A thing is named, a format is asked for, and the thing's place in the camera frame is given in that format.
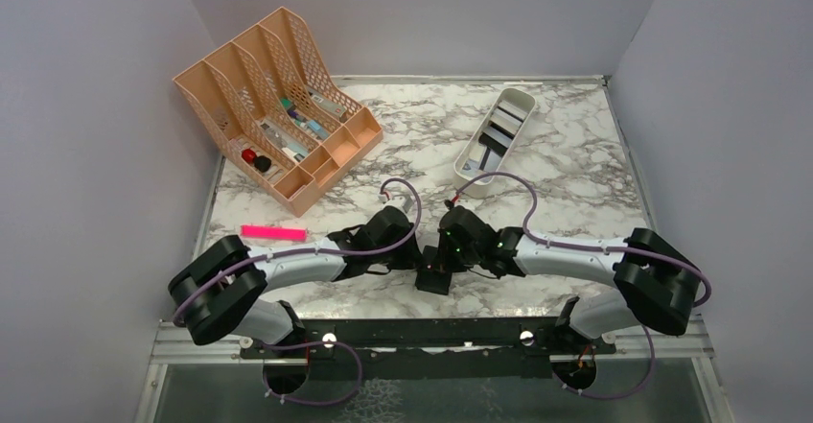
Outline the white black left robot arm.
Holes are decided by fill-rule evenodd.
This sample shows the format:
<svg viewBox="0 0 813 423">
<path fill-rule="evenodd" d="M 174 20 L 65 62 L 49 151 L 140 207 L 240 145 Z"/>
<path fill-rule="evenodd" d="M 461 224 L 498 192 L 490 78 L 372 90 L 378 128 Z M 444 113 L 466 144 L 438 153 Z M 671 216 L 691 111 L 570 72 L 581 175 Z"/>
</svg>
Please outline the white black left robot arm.
<svg viewBox="0 0 813 423">
<path fill-rule="evenodd" d="M 341 229 L 305 245 L 253 250 L 227 235 L 202 252 L 169 283 L 176 304 L 173 323 L 196 345 L 227 335 L 261 341 L 278 356 L 300 347 L 304 326 L 291 305 L 262 294 L 310 282 L 336 282 L 365 275 L 375 265 L 418 270 L 425 260 L 416 225 L 403 208 L 387 205 L 367 223 Z"/>
</svg>

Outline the black leather card holder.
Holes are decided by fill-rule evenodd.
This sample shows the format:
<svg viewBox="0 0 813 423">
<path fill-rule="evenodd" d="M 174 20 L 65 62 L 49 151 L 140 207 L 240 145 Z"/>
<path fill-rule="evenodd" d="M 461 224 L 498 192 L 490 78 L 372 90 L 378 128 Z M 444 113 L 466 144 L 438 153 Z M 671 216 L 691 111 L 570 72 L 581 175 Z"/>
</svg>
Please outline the black leather card holder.
<svg viewBox="0 0 813 423">
<path fill-rule="evenodd" d="M 424 246 L 422 250 L 424 265 L 416 271 L 414 286 L 421 292 L 448 295 L 453 274 L 442 268 L 437 254 L 437 247 Z"/>
</svg>

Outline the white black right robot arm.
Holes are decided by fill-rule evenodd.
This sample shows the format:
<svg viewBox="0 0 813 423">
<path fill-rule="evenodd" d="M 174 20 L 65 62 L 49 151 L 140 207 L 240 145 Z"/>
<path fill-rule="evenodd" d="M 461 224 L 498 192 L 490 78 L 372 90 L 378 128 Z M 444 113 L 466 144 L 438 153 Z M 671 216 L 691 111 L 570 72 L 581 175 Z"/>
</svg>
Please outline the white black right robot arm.
<svg viewBox="0 0 813 423">
<path fill-rule="evenodd" d="M 553 327 L 555 344 L 575 353 L 605 333 L 636 325 L 681 336 L 703 280 L 656 232 L 637 227 L 610 240 L 534 238 L 521 227 L 495 230 L 454 206 L 440 220 L 435 265 L 446 272 L 481 267 L 495 277 L 555 275 L 592 281 L 608 291 L 568 300 Z"/>
</svg>

